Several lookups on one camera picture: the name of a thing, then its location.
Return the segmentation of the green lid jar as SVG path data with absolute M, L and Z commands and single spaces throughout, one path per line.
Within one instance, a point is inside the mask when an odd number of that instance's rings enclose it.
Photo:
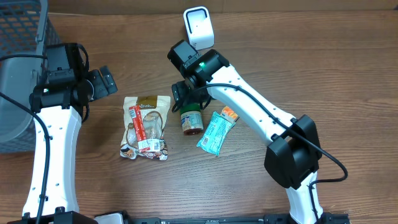
M 184 135 L 194 135 L 203 131 L 200 105 L 192 103 L 180 109 L 180 119 Z

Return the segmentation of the beige nut snack pouch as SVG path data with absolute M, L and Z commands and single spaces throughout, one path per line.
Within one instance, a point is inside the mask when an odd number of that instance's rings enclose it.
M 168 149 L 164 140 L 164 129 L 167 113 L 170 109 L 169 96 L 127 96 L 124 98 L 124 127 L 125 132 L 121 141 L 120 156 L 135 159 L 138 156 L 148 159 L 165 161 L 168 158 Z M 139 152 L 134 124 L 129 113 L 129 107 L 139 105 L 146 138 L 150 150 Z

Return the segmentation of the orange small carton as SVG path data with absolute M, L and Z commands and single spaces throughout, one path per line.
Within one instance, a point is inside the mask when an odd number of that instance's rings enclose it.
M 239 119 L 239 116 L 228 106 L 221 110 L 221 115 L 230 123 L 235 123 Z

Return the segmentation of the teal snack packet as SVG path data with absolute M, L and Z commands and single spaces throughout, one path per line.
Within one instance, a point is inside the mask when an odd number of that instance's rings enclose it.
M 205 133 L 197 143 L 197 147 L 204 151 L 219 156 L 224 140 L 235 122 L 230 122 L 222 115 L 214 112 Z

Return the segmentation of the red snack stick packet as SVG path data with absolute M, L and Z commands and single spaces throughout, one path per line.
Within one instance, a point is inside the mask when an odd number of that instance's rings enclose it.
M 150 144 L 148 143 L 146 138 L 146 132 L 144 129 L 139 105 L 129 107 L 129 113 L 134 124 L 138 150 L 139 152 L 147 152 L 150 150 Z

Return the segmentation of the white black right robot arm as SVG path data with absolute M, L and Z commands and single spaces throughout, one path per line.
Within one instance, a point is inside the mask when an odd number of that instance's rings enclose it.
M 167 58 L 184 79 L 174 85 L 174 109 L 188 100 L 199 103 L 207 98 L 230 107 L 266 145 L 264 167 L 287 192 L 290 221 L 321 223 L 315 181 L 322 155 L 314 121 L 307 115 L 296 118 L 270 103 L 214 49 L 201 54 L 181 40 Z

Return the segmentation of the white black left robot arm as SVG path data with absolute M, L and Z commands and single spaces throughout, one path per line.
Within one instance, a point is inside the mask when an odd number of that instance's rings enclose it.
M 45 78 L 29 95 L 29 107 L 1 98 L 31 115 L 35 124 L 32 180 L 19 223 L 96 223 L 79 213 L 75 190 L 78 133 L 89 104 L 118 88 L 107 67 L 90 70 L 88 53 L 77 43 L 47 48 Z

